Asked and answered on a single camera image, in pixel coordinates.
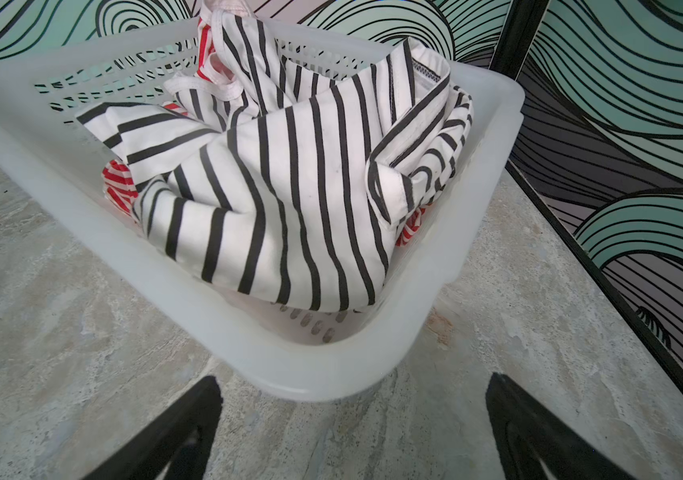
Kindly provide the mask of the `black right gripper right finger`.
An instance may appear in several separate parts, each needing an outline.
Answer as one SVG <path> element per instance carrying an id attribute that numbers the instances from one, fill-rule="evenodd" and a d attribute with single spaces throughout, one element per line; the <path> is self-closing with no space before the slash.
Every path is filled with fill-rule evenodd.
<path id="1" fill-rule="evenodd" d="M 485 404 L 507 479 L 631 479 L 515 380 L 493 373 Z"/>

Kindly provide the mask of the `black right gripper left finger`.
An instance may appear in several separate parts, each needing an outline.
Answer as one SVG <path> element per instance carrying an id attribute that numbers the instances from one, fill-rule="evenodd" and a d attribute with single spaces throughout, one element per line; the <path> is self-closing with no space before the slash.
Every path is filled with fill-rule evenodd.
<path id="1" fill-rule="evenodd" d="M 88 479 L 201 479 L 223 408 L 216 379 L 205 376 Z"/>

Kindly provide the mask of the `black white striped tank top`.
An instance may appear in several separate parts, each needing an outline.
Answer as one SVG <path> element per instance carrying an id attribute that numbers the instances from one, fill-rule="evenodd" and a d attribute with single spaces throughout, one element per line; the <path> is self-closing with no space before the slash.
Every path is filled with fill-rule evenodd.
<path id="1" fill-rule="evenodd" d="M 407 38 L 333 80 L 220 8 L 220 69 L 165 83 L 179 112 L 103 102 L 78 121 L 128 168 L 147 241 L 201 280 L 323 312 L 373 305 L 407 220 L 451 182 L 473 100 Z"/>

